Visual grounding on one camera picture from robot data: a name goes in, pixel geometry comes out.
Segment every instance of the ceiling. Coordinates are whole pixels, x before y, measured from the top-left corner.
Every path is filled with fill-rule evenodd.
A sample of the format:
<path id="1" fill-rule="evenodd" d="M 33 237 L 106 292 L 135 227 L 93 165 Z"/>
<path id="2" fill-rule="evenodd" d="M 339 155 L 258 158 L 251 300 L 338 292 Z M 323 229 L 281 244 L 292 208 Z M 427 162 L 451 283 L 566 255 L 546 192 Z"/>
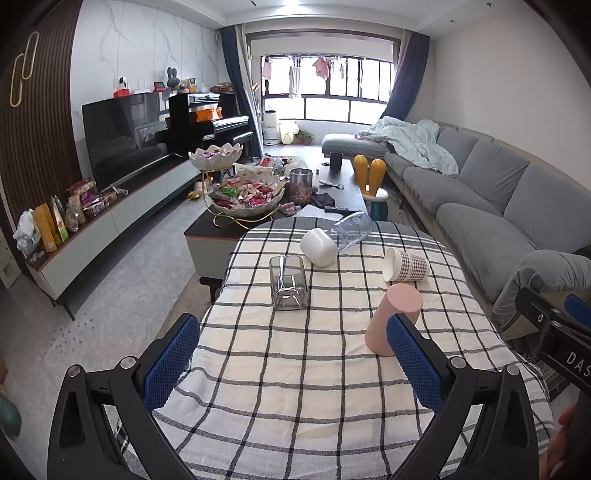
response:
<path id="1" fill-rule="evenodd" d="M 362 20 L 440 37 L 519 8 L 522 0 L 139 0 L 212 28 L 277 18 Z"/>

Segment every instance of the human hand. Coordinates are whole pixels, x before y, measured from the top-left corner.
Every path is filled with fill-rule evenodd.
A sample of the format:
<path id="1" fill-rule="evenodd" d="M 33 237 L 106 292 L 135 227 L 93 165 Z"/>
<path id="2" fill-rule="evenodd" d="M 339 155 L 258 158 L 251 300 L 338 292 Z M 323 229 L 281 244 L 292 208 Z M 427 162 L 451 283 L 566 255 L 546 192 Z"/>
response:
<path id="1" fill-rule="evenodd" d="M 548 449 L 540 457 L 540 480 L 549 480 L 560 469 L 566 456 L 566 431 L 573 421 L 574 410 L 577 407 L 573 403 L 558 418 L 558 424 L 562 427 L 551 440 Z"/>

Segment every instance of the tv stand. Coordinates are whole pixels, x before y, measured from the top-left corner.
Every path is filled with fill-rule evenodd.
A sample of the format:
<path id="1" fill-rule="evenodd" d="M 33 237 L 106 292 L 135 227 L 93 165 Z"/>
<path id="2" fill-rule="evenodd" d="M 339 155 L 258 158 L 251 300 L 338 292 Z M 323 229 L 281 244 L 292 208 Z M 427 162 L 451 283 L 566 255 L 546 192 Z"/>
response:
<path id="1" fill-rule="evenodd" d="M 128 195 L 120 196 L 114 205 L 83 225 L 37 269 L 29 267 L 39 288 L 74 320 L 67 305 L 68 286 L 119 235 L 186 190 L 199 173 L 189 160 L 173 155 L 121 184 Z"/>

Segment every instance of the light blue blanket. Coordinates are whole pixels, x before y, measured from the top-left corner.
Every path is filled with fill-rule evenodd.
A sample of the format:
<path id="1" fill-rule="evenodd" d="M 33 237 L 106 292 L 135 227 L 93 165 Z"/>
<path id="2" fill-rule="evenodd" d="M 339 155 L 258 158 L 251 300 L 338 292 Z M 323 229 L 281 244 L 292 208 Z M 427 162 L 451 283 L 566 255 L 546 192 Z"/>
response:
<path id="1" fill-rule="evenodd" d="M 438 170 L 444 175 L 457 175 L 458 167 L 453 156 L 436 144 L 439 125 L 432 120 L 409 124 L 391 116 L 361 130 L 359 136 L 376 142 L 388 142 L 402 158 L 417 167 Z"/>

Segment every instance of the curtain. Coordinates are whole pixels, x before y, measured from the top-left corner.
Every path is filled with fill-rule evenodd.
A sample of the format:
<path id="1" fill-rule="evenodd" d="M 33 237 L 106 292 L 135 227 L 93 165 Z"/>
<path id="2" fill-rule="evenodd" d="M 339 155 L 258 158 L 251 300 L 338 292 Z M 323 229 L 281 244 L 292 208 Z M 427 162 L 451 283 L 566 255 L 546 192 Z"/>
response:
<path id="1" fill-rule="evenodd" d="M 250 117 L 252 136 L 252 154 L 262 156 L 262 129 L 256 99 L 252 90 L 251 60 L 246 44 L 244 25 L 224 27 L 220 30 L 226 68 L 238 101 L 242 115 Z"/>
<path id="2" fill-rule="evenodd" d="M 410 30 L 403 30 L 402 31 L 402 38 L 400 39 L 400 51 L 398 52 L 398 66 L 402 65 L 402 59 L 404 58 L 404 54 L 406 53 L 406 49 L 408 48 L 408 41 L 410 40 L 410 35 L 413 32 Z"/>
<path id="3" fill-rule="evenodd" d="M 404 120 L 417 98 L 418 89 L 425 75 L 427 57 L 429 55 L 430 37 L 412 32 L 402 61 L 398 64 L 398 72 L 394 80 L 394 88 L 382 118 L 391 116 Z"/>

